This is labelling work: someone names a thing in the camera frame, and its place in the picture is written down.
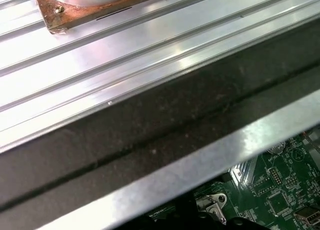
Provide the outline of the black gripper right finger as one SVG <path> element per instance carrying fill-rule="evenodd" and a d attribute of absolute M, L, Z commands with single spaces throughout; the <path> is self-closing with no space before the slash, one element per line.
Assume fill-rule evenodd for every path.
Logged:
<path fill-rule="evenodd" d="M 227 221 L 225 225 L 222 224 L 221 222 L 215 222 L 212 229 L 213 230 L 252 230 L 253 222 L 244 218 L 236 217 Z"/>

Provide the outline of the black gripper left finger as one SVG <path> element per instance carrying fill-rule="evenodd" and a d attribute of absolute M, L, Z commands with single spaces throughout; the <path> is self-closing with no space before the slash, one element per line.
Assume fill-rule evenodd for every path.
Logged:
<path fill-rule="evenodd" d="M 147 230 L 204 230 L 212 224 L 212 218 L 207 214 L 195 217 L 182 217 L 173 215 L 166 219 L 156 220 L 146 227 Z"/>

